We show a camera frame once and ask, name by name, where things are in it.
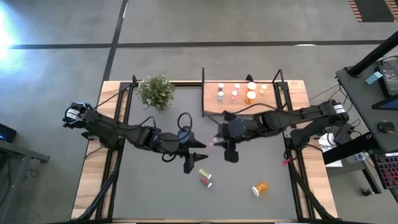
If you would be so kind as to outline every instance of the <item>wooden table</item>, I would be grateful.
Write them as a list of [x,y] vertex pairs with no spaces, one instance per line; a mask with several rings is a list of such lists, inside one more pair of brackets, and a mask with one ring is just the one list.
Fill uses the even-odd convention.
[[[200,83],[200,81],[190,81],[192,83]],[[242,80],[228,80],[228,81],[206,81],[206,85],[214,85],[215,83],[234,83],[234,82],[245,82]],[[260,80],[258,82],[270,82],[267,80]],[[294,110],[307,107],[310,105],[308,101],[307,91],[305,89],[304,81],[302,80],[291,80],[287,81],[289,84],[290,90],[290,98],[292,101],[292,105]],[[114,95],[119,91],[120,86],[119,81],[108,81],[103,83],[103,87],[101,90],[101,94],[99,96],[99,103],[107,100],[110,96]],[[116,98],[109,100],[105,104],[101,105],[98,108],[98,111],[106,116],[113,117],[115,113],[116,107]],[[120,120],[122,121],[124,118],[123,111],[126,107],[126,101],[124,100],[122,103],[122,109],[120,114]],[[300,124],[298,128],[304,127],[306,124]],[[311,140],[311,144],[317,145],[318,143],[316,140]],[[99,148],[98,141],[90,141],[87,149],[87,154],[95,149]],[[328,176],[326,173],[326,167],[323,162],[323,157],[320,151],[307,147],[303,151],[303,159],[305,163],[305,170],[307,173],[308,183],[311,191],[319,200],[319,202],[326,208],[326,210],[337,217],[337,211],[335,207],[335,203],[333,200],[333,195],[331,192]],[[101,186],[101,179],[103,176],[104,171],[104,163],[106,159],[106,149],[102,149],[88,157],[84,164],[83,169],[81,172],[80,183],[78,186],[78,191],[76,194],[75,204],[73,206],[73,211],[71,218],[79,217],[85,209],[89,206],[92,200],[95,198],[96,194],[98,193],[100,186]],[[106,211],[108,211],[108,204],[109,204],[109,194],[110,190],[107,193],[104,201],[104,208],[103,208],[103,216],[106,216]],[[308,217],[308,210],[305,201],[305,196],[303,192],[299,189],[300,200],[302,204],[302,210],[304,217]],[[126,220],[129,222],[149,222],[151,220]],[[152,220],[153,222],[198,222],[198,220]],[[211,222],[236,222],[236,220],[207,220]],[[241,222],[258,222],[258,220],[238,220]]]

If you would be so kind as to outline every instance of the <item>keyboard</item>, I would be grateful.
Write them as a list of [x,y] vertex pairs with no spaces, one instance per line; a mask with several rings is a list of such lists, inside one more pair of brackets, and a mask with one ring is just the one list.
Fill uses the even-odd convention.
[[398,153],[371,155],[384,189],[398,188]]

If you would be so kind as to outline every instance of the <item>black floor stripe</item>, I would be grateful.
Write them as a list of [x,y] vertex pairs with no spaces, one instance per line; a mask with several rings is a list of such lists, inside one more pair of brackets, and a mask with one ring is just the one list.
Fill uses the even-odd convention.
[[126,43],[118,44],[118,48],[175,48],[175,47],[267,47],[267,46],[296,46],[313,44],[327,45],[374,45],[384,40],[315,40],[315,41],[249,41],[249,42],[165,42],[165,43]]
[[362,22],[394,22],[390,9],[384,0],[355,0]]
[[106,49],[112,44],[16,44],[7,46],[8,49]]
[[109,50],[108,60],[106,61],[106,65],[105,65],[104,76],[102,78],[103,81],[108,81],[109,77],[111,75],[113,60],[114,60],[114,56],[116,54],[116,49],[118,47],[119,37],[120,37],[123,20],[124,20],[124,13],[126,12],[126,9],[127,9],[127,3],[128,3],[128,0],[123,0],[122,6],[120,8],[118,22],[116,23],[116,28],[114,30],[111,50]]

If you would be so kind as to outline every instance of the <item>computer mouse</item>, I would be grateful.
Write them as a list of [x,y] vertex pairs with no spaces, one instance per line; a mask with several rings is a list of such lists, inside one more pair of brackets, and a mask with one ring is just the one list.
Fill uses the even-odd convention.
[[379,129],[383,133],[391,134],[396,131],[396,127],[391,121],[381,121],[379,123]]

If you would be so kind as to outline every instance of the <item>white bottle cap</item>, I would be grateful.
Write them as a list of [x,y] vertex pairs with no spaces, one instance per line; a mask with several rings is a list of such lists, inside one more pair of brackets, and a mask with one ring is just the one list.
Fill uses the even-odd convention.
[[248,91],[247,96],[250,100],[254,100],[256,98],[256,93],[254,91]]
[[255,90],[257,85],[254,82],[249,82],[248,83],[248,89],[249,90]]
[[259,191],[258,191],[255,187],[252,187],[251,190],[253,191],[253,193],[254,193],[254,195],[255,195],[256,197],[260,196]]

